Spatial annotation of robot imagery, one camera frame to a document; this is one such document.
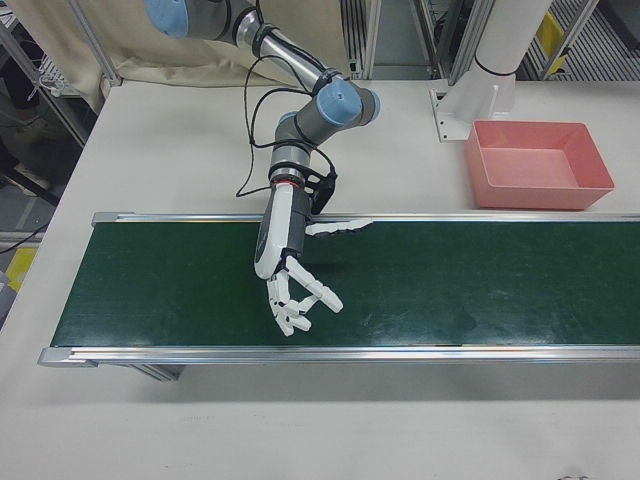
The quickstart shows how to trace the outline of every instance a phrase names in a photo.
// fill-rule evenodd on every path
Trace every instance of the beige curtain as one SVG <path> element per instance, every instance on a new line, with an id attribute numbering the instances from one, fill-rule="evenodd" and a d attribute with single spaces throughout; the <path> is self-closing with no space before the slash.
<path id="1" fill-rule="evenodd" d="M 7 0 L 20 22 L 67 80 L 95 110 L 103 98 L 102 73 L 77 27 L 66 0 Z M 215 87 L 241 85 L 250 53 L 205 40 L 174 39 L 149 21 L 143 0 L 80 0 L 118 73 L 144 82 Z M 265 20 L 327 65 L 347 71 L 339 0 L 262 0 Z M 265 77 L 287 81 L 276 68 L 261 65 Z"/>

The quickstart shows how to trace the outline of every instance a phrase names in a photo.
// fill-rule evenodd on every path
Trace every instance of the conveyor leg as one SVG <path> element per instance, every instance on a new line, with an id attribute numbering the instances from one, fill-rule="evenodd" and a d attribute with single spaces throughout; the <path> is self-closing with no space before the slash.
<path id="1" fill-rule="evenodd" d="M 184 370 L 184 365 L 133 364 L 129 366 L 160 382 L 175 382 L 180 378 L 180 374 Z"/>

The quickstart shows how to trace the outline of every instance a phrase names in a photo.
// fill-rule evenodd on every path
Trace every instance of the black cable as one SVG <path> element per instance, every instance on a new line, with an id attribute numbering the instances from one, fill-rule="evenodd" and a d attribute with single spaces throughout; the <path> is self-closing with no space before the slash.
<path id="1" fill-rule="evenodd" d="M 262 6 L 260 5 L 260 0 L 256 0 L 256 15 L 258 15 L 258 21 L 260 22 L 260 24 L 264 24 L 264 15 L 262 13 Z M 300 55 L 302 58 L 304 58 L 311 65 L 316 67 L 318 70 L 324 70 L 325 69 L 325 66 L 322 64 L 322 62 L 320 60 L 318 60 L 316 57 L 311 55 L 306 50 L 300 48 L 299 46 L 294 45 L 293 43 L 285 40 L 284 38 L 281 38 L 281 37 L 278 37 L 277 35 L 274 35 L 272 32 L 269 32 L 267 34 L 267 36 L 271 36 L 275 40 L 280 41 L 285 46 L 289 47 L 291 50 L 293 50 L 298 55 Z"/>
<path id="2" fill-rule="evenodd" d="M 42 225 L 41 227 L 39 227 L 36 230 L 34 230 L 33 233 L 31 235 L 29 235 L 27 238 L 23 238 L 18 243 L 14 244 L 14 245 L 11 245 L 9 248 L 5 248 L 4 250 L 0 250 L 0 255 L 2 255 L 3 253 L 9 253 L 10 251 L 15 250 L 16 248 L 18 248 L 23 243 L 26 243 L 29 240 L 31 240 L 33 237 L 35 237 L 37 234 L 39 234 L 42 230 L 44 230 L 48 226 L 49 226 L 49 223 L 47 222 L 44 225 Z"/>
<path id="3" fill-rule="evenodd" d="M 260 24 L 264 23 L 264 16 L 262 15 L 262 7 L 260 6 L 260 0 L 256 0 L 256 15 L 258 15 L 258 20 Z"/>
<path id="4" fill-rule="evenodd" d="M 322 64 L 322 62 L 320 60 L 318 60 L 316 57 L 314 57 L 313 55 L 311 55 L 309 52 L 304 50 L 303 48 L 301 48 L 301 47 L 299 47 L 297 45 L 294 45 L 293 43 L 289 42 L 288 40 L 285 40 L 282 37 L 274 35 L 273 32 L 269 32 L 267 36 L 273 38 L 274 40 L 276 40 L 276 41 L 278 41 L 280 43 L 282 43 L 285 47 L 289 48 L 290 50 L 293 50 L 298 55 L 300 55 L 303 59 L 305 59 L 307 62 L 309 62 L 313 67 L 317 68 L 321 72 L 323 70 L 325 70 L 326 67 Z"/>
<path id="5" fill-rule="evenodd" d="M 251 164 L 250 164 L 250 167 L 249 167 L 249 174 L 247 175 L 246 180 L 244 181 L 242 186 L 236 192 L 236 198 L 246 197 L 247 195 L 251 195 L 253 193 L 261 192 L 263 190 L 268 190 L 269 188 L 271 188 L 270 186 L 267 186 L 267 187 L 261 187 L 261 188 L 255 189 L 255 190 L 251 190 L 249 192 L 243 192 L 242 191 L 242 190 L 244 190 L 244 188 L 248 185 L 249 181 L 251 180 L 251 175 L 253 175 L 253 167 L 254 167 L 254 164 L 255 164 L 255 151 L 253 149 L 255 141 L 254 141 L 254 138 L 253 138 L 253 132 L 251 131 L 251 129 L 249 127 L 249 100 L 247 98 L 247 92 L 248 92 L 248 89 L 249 89 L 249 79 L 251 78 L 251 74 L 253 73 L 255 68 L 258 66 L 258 64 L 265 58 L 276 58 L 276 59 L 282 60 L 285 64 L 287 64 L 289 66 L 289 68 L 291 69 L 291 72 L 293 73 L 293 76 L 296 77 L 298 82 L 300 82 L 300 85 L 302 85 L 304 87 L 304 84 L 302 83 L 302 79 L 300 78 L 300 76 L 296 72 L 295 68 L 293 68 L 293 66 L 287 60 L 285 60 L 284 58 L 278 57 L 277 55 L 265 55 L 264 57 L 259 57 L 255 62 L 253 62 L 251 67 L 249 67 L 249 70 L 247 71 L 247 76 L 244 79 L 244 89 L 243 89 L 242 97 L 243 97 L 243 102 L 244 102 L 244 122 L 245 122 L 245 126 L 247 128 L 247 136 L 249 137 L 249 149 L 251 151 Z"/>
<path id="6" fill-rule="evenodd" d="M 259 1 L 256 2 L 256 8 L 258 8 L 258 7 L 259 7 Z M 284 62 L 289 67 L 289 69 L 293 73 L 293 76 L 296 78 L 296 80 L 298 80 L 298 83 L 303 88 L 303 90 L 298 90 L 298 89 L 289 88 L 289 87 L 278 87 L 278 88 L 274 88 L 274 89 L 269 90 L 256 103 L 256 106 L 254 107 L 253 114 L 252 114 L 252 117 L 251 117 L 251 122 L 249 122 L 249 106 L 248 106 L 249 105 L 249 101 L 248 101 L 249 79 L 251 77 L 251 74 L 253 73 L 253 71 L 257 67 L 257 65 L 262 60 L 265 60 L 265 59 L 268 59 L 268 58 L 274 58 L 274 59 L 278 59 L 278 60 L 281 60 L 282 62 Z M 268 190 L 269 188 L 271 188 L 270 186 L 266 186 L 266 187 L 257 188 L 257 189 L 254 189 L 254 190 L 251 190 L 251 191 L 248 191 L 248 192 L 243 192 L 242 191 L 248 185 L 249 181 L 251 180 L 251 176 L 253 175 L 253 168 L 255 166 L 255 150 L 254 150 L 254 148 L 262 149 L 262 148 L 269 148 L 269 147 L 281 147 L 281 146 L 286 146 L 286 145 L 292 145 L 292 146 L 297 146 L 297 147 L 300 147 L 300 148 L 309 149 L 309 150 L 317 152 L 322 158 L 324 158 L 324 160 L 329 165 L 329 171 L 331 172 L 331 174 L 334 175 L 334 176 L 336 175 L 335 166 L 334 166 L 333 162 L 331 161 L 331 159 L 329 158 L 329 156 L 326 153 L 324 153 L 322 150 L 320 150 L 317 145 L 313 145 L 310 142 L 306 142 L 304 140 L 287 139 L 287 140 L 276 140 L 274 142 L 265 143 L 265 144 L 259 144 L 259 143 L 257 143 L 255 141 L 255 124 L 256 124 L 256 119 L 257 119 L 257 116 L 258 116 L 258 112 L 260 110 L 260 106 L 263 104 L 263 102 L 269 96 L 271 96 L 271 95 L 273 95 L 275 93 L 283 93 L 283 92 L 313 96 L 312 93 L 309 92 L 307 87 L 302 82 L 302 79 L 300 78 L 300 76 L 296 72 L 295 68 L 293 68 L 293 66 L 286 59 L 284 59 L 282 57 L 279 57 L 277 55 L 265 55 L 265 56 L 259 57 L 251 65 L 251 67 L 247 71 L 247 76 L 245 77 L 245 82 L 244 82 L 244 89 L 243 89 L 244 120 L 245 120 L 245 127 L 246 127 L 246 130 L 247 130 L 247 136 L 249 138 L 249 149 L 250 149 L 250 152 L 251 152 L 251 162 L 250 162 L 249 173 L 247 175 L 247 178 L 245 179 L 245 181 L 242 184 L 242 186 L 236 192 L 236 195 L 235 195 L 236 198 L 245 197 L 247 195 L 251 195 L 253 193 L 261 192 L 263 190 Z M 309 170 L 311 172 L 313 172 L 313 174 L 315 176 L 317 176 L 318 178 L 324 178 L 323 175 L 321 175 L 321 174 L 319 174 L 319 173 L 317 173 L 317 172 L 315 172 L 315 171 L 313 171 L 311 169 L 309 169 Z"/>

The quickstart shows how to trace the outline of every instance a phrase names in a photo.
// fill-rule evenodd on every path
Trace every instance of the white cylinder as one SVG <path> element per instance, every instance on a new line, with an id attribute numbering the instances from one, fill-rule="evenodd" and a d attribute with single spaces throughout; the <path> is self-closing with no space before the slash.
<path id="1" fill-rule="evenodd" d="M 495 0 L 476 50 L 480 64 L 496 73 L 515 72 L 551 2 Z"/>

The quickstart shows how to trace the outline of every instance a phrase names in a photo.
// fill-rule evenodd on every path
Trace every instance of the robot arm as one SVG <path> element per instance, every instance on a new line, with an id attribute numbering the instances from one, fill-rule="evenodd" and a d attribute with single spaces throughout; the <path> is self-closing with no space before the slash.
<path id="1" fill-rule="evenodd" d="M 309 167 L 310 155 L 335 133 L 373 121 L 380 110 L 377 95 L 343 79 L 340 72 L 325 67 L 275 26 L 262 23 L 246 0 L 145 0 L 145 6 L 156 28 L 167 35 L 250 49 L 255 57 L 267 59 L 288 75 L 295 72 L 296 80 L 311 93 L 309 103 L 283 116 L 276 129 L 269 170 L 271 196 L 254 261 L 256 274 L 267 281 L 269 303 L 284 334 L 291 335 L 293 327 L 308 330 L 311 323 L 304 315 L 316 302 L 336 313 L 342 302 L 300 265 L 305 233 L 322 236 L 359 230 L 370 223 L 311 223 L 312 214 L 320 213 L 333 194 L 337 175 L 332 169 L 319 181 L 310 181 L 310 172 L 315 173 Z M 300 302 L 292 300 L 290 278 L 311 295 Z"/>

